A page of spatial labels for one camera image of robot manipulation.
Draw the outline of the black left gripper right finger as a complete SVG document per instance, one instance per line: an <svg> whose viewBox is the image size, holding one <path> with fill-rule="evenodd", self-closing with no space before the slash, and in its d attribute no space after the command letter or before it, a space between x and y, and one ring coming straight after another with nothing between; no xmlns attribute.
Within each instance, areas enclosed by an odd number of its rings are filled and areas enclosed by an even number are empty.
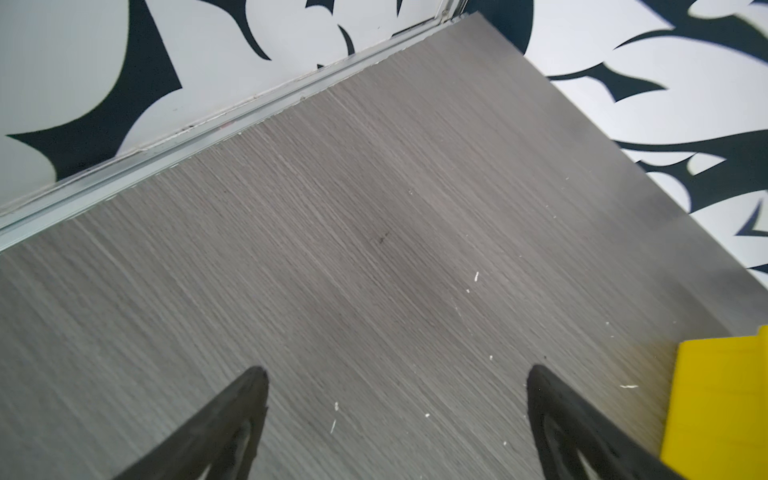
<svg viewBox="0 0 768 480"><path fill-rule="evenodd" d="M528 419L546 479L679 479L548 367L528 373Z"/></svg>

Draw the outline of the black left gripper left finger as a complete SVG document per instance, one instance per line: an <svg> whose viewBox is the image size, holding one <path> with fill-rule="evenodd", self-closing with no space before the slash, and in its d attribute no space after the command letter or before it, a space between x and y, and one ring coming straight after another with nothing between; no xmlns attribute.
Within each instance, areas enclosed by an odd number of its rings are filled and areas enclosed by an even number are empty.
<svg viewBox="0 0 768 480"><path fill-rule="evenodd" d="M246 479L268 406L266 369L252 366L119 479Z"/></svg>

